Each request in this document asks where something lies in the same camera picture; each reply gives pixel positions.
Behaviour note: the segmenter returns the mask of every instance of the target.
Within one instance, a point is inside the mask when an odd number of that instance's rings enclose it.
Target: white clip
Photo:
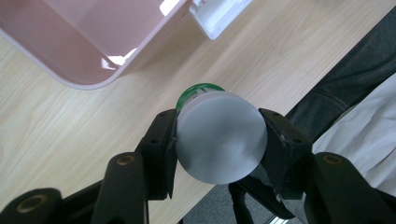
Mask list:
[[[193,0],[190,13],[203,32],[216,39],[252,0]]]

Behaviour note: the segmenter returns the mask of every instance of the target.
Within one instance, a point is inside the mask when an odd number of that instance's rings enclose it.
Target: plastic bottle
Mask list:
[[[204,83],[183,92],[177,111],[177,157],[194,178],[228,184],[257,167],[265,152],[267,130],[255,106]]]

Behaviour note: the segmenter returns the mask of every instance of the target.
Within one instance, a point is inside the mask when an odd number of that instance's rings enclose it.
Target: white shirt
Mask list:
[[[396,196],[396,74],[315,142],[314,154],[323,151],[348,158],[373,188]],[[284,204],[306,222],[302,201]]]

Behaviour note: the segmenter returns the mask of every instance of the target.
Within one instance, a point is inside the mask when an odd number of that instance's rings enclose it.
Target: jeans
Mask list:
[[[287,115],[312,142],[396,73],[396,7]]]

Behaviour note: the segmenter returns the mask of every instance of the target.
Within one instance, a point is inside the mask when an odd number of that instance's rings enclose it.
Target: wooden table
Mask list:
[[[215,41],[187,19],[147,66],[95,91],[59,84],[0,38],[0,208],[25,191],[67,196],[134,150],[156,114],[200,82],[286,114],[396,0],[256,0]],[[177,167],[173,200],[151,223],[176,223],[213,186]]]

